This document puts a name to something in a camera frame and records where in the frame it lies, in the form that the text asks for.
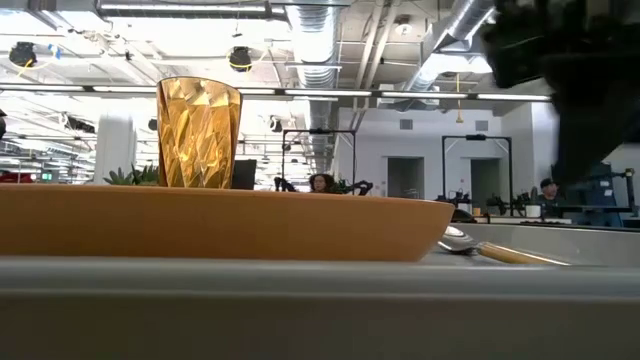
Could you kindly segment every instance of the metal spoon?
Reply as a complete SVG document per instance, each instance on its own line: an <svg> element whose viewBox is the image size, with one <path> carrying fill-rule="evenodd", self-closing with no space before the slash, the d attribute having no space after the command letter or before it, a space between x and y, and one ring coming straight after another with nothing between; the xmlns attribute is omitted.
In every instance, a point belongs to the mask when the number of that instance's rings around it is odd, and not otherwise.
<svg viewBox="0 0 640 360"><path fill-rule="evenodd" d="M453 254L470 255L475 251L480 255L508 264L570 265L544 256L509 249L489 242L476 241L453 226L447 226L447 230L442 236L442 240L438 241L438 245Z"/></svg>

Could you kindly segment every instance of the orange tray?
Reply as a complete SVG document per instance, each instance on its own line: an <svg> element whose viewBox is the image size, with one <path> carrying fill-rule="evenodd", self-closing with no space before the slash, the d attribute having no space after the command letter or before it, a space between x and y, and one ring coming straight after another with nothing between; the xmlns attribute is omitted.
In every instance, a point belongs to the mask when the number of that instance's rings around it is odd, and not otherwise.
<svg viewBox="0 0 640 360"><path fill-rule="evenodd" d="M0 185L0 255L418 261L452 213L365 196Z"/></svg>

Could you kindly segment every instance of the wooden utensil handle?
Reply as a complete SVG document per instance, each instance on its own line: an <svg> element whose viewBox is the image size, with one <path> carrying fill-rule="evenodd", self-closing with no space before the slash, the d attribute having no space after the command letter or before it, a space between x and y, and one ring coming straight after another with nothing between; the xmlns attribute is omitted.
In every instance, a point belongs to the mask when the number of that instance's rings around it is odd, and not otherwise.
<svg viewBox="0 0 640 360"><path fill-rule="evenodd" d="M569 265L567 263L548 259L543 256L528 254L522 251L509 249L491 243L480 243L478 253L494 260L508 264L544 264L544 265Z"/></svg>

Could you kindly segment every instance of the air vent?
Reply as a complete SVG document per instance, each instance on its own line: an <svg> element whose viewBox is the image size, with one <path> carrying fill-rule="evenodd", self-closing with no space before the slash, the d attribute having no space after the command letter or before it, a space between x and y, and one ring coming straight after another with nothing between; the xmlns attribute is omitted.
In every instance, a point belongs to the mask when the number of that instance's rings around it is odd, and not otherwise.
<svg viewBox="0 0 640 360"><path fill-rule="evenodd" d="M400 119L400 130L413 130L413 120Z"/></svg>
<svg viewBox="0 0 640 360"><path fill-rule="evenodd" d="M489 131L489 120L476 121L476 131Z"/></svg>

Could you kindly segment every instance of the door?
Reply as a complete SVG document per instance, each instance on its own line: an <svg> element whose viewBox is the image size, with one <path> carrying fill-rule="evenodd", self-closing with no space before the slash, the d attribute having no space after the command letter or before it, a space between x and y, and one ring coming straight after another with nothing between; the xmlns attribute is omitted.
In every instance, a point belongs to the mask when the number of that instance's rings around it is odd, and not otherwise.
<svg viewBox="0 0 640 360"><path fill-rule="evenodd" d="M387 158L387 196L424 199L424 158Z"/></svg>
<svg viewBox="0 0 640 360"><path fill-rule="evenodd" d="M473 207L481 208L484 214L487 200L493 196L500 196L500 159L471 159Z"/></svg>

